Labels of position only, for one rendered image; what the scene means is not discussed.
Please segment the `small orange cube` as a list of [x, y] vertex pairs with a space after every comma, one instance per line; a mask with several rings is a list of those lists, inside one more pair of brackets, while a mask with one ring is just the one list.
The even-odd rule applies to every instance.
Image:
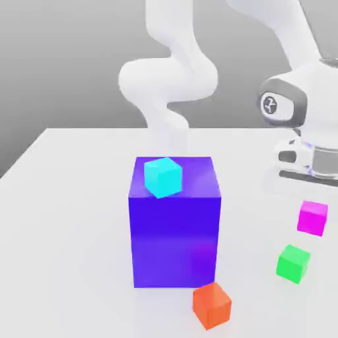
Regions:
[[193, 291], [193, 312], [206, 329], [212, 329], [230, 319], [232, 300], [217, 283]]

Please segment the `small green cube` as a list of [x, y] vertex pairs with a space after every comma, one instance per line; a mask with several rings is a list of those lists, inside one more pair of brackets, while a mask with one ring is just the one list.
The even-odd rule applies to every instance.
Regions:
[[298, 285], [307, 271], [310, 258], [310, 252], [289, 244], [279, 255], [276, 274]]

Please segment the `small cyan cube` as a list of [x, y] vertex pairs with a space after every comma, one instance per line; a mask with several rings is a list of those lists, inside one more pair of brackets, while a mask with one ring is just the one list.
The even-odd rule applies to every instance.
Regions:
[[168, 197], [182, 190], [182, 167], [171, 158], [144, 163], [145, 187], [156, 198]]

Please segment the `large blue box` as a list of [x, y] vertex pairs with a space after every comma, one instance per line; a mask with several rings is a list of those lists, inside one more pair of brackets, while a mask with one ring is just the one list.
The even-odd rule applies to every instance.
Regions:
[[137, 157], [129, 189], [133, 284], [136, 288], [198, 288], [213, 283], [221, 193], [209, 157], [175, 157], [182, 191], [162, 199], [144, 186]]

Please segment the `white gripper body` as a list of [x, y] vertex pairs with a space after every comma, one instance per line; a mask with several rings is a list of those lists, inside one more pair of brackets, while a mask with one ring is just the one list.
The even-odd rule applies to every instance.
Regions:
[[263, 188], [269, 193], [307, 201], [338, 201], [338, 180], [318, 179], [274, 168], [266, 171]]

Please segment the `small magenta cube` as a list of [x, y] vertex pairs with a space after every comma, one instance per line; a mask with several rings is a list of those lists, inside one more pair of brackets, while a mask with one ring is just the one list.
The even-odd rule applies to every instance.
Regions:
[[328, 205], [303, 201], [298, 216], [297, 231], [322, 237], [327, 222], [327, 214]]

